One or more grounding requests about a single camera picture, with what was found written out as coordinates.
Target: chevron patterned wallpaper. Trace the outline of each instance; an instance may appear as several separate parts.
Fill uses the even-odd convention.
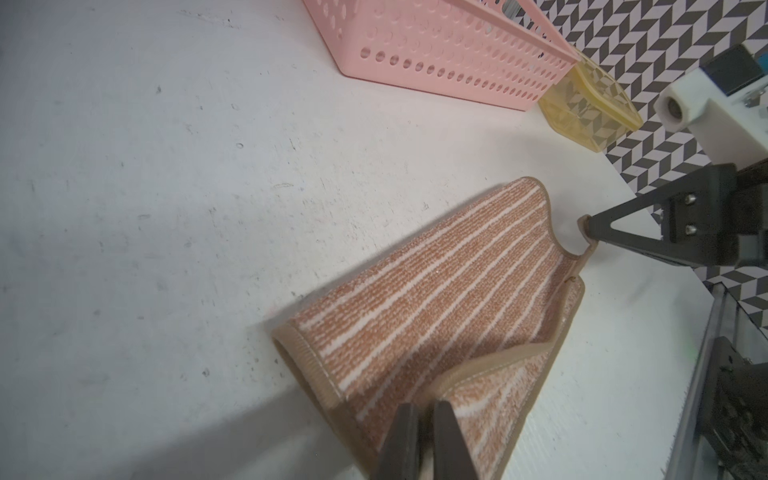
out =
[[[637,194],[710,163],[692,134],[664,130],[653,109],[659,93],[731,45],[743,43],[758,55],[768,51],[766,0],[536,2],[570,43],[619,80],[645,121],[606,152]],[[530,24],[523,11],[518,15]],[[652,215],[659,221],[658,212]],[[752,320],[768,328],[768,270],[702,267],[696,273],[704,283],[725,283]]]

